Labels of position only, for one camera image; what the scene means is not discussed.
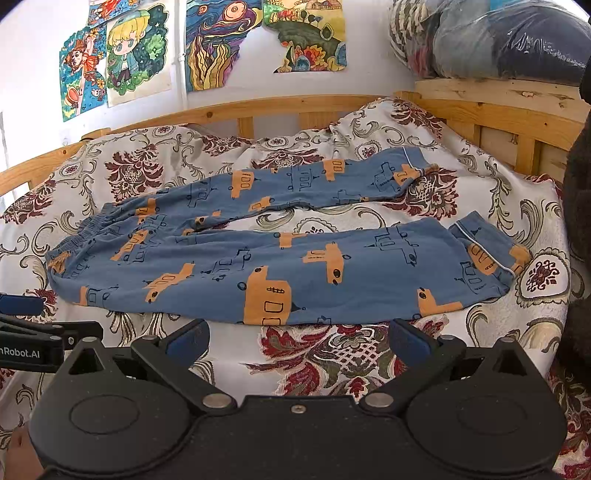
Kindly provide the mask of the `person's left hand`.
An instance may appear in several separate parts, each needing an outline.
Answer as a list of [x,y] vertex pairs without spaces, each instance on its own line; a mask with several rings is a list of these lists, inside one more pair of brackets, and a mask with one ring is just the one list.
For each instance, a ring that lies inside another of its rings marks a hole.
[[36,480],[44,468],[31,442],[28,426],[17,428],[6,454],[5,480]]

